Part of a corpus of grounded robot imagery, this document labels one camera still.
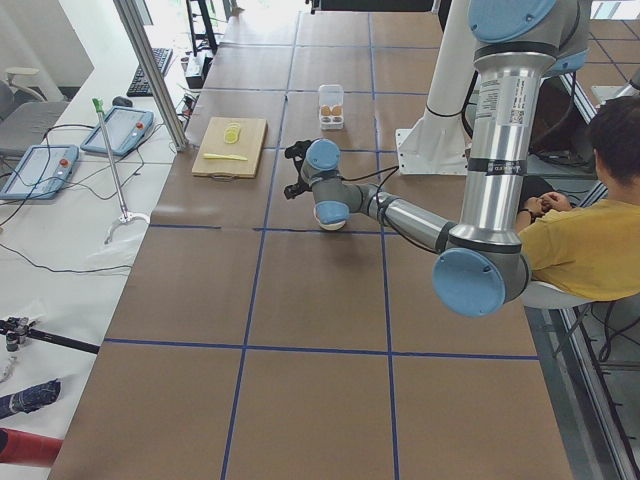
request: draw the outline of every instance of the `green tip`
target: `green tip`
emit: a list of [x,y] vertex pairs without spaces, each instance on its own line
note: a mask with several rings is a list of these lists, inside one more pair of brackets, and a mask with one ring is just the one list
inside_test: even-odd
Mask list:
[[99,98],[94,98],[93,99],[93,106],[96,107],[96,112],[97,113],[104,113],[104,110],[102,109],[102,100],[100,100]]

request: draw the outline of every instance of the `red cylinder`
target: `red cylinder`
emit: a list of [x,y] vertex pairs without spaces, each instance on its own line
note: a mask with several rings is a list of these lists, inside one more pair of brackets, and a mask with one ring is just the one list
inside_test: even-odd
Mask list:
[[51,467],[61,447],[57,438],[0,428],[0,463]]

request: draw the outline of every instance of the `chair seat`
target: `chair seat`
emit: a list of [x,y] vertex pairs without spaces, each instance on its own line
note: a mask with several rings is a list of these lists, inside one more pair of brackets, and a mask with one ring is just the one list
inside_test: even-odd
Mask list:
[[69,102],[29,102],[0,123],[0,155],[20,158],[55,125]]
[[546,282],[532,281],[520,296],[525,307],[559,310],[577,307],[593,300],[576,297]]

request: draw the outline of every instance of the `black hair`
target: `black hair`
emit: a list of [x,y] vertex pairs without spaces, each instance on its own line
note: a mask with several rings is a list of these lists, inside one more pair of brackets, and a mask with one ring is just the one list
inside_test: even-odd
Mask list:
[[640,177],[640,97],[607,100],[589,123],[587,137],[620,184]]

